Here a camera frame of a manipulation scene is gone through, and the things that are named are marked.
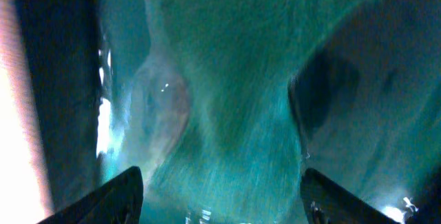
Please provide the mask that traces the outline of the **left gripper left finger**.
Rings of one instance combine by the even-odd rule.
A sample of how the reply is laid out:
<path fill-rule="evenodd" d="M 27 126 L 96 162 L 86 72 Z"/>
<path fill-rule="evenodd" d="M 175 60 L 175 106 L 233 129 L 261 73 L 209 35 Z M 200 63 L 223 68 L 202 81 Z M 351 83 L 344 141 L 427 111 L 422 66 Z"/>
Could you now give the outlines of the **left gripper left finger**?
<path fill-rule="evenodd" d="M 142 205 L 141 170 L 132 166 L 39 224 L 139 224 Z"/>

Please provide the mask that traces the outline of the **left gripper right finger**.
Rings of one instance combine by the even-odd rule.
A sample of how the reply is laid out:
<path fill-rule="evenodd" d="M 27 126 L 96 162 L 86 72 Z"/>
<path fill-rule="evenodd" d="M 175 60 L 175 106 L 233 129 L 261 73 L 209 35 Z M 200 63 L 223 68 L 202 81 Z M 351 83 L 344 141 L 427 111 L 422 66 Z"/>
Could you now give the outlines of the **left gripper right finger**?
<path fill-rule="evenodd" d="M 397 223 L 313 168 L 302 175 L 300 197 L 309 224 Z"/>

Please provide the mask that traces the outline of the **green scrubbing sponge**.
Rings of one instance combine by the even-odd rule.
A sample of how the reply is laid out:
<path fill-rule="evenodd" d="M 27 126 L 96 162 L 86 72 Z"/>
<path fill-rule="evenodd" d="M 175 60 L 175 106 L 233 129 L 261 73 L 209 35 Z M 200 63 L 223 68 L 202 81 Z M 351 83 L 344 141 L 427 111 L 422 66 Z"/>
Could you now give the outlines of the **green scrubbing sponge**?
<path fill-rule="evenodd" d="M 182 75 L 190 99 L 147 193 L 214 221 L 286 217 L 302 161 L 289 81 L 366 1 L 145 0 L 150 52 Z"/>

